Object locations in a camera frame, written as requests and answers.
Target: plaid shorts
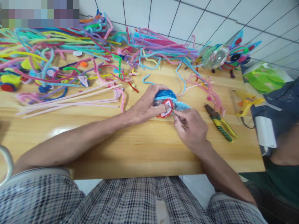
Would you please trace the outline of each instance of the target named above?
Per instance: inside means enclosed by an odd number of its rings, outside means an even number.
[[[37,168],[0,188],[0,223],[267,223],[223,193],[205,211],[174,177],[102,180],[87,196],[63,168]]]

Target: person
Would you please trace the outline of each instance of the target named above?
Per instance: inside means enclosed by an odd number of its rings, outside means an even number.
[[[167,111],[152,85],[127,112],[56,135],[24,153],[0,189],[0,223],[267,223],[237,173],[206,139],[195,109],[174,111],[179,138],[218,191],[205,211],[178,176],[102,180],[87,196],[62,168],[116,131]]]

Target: pipe cleaner ear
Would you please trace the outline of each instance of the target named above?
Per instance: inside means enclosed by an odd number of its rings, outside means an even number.
[[[260,41],[258,41],[258,42],[255,42],[254,44],[251,44],[251,45],[248,45],[248,50],[249,50],[249,52],[250,51],[253,51],[257,46],[259,46],[260,44],[261,44],[261,40]]]
[[[237,34],[237,36],[236,36],[235,40],[233,41],[233,43],[232,43],[230,49],[232,49],[233,47],[235,47],[235,46],[237,46],[237,45],[240,45],[241,42],[242,42],[242,38],[243,38],[243,30],[241,30],[241,31]]]

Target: man's right hand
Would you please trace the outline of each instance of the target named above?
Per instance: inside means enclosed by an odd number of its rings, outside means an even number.
[[[210,146],[206,139],[208,125],[194,109],[190,108],[184,111],[175,110],[177,116],[173,116],[174,127],[182,142],[197,156],[200,156],[201,150]]]

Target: pliers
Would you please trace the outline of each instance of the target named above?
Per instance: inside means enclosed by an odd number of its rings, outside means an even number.
[[[224,119],[222,119],[222,117],[220,116],[220,114],[217,113],[210,105],[205,104],[205,108],[206,108],[206,111],[208,112],[208,114],[210,115],[212,121],[214,122],[215,126],[220,131],[220,133],[226,138],[226,140],[228,140],[229,142],[233,143],[234,141],[230,137],[230,135],[232,137],[234,137],[234,138],[238,138],[238,136],[232,130],[232,128],[229,126],[229,124]]]

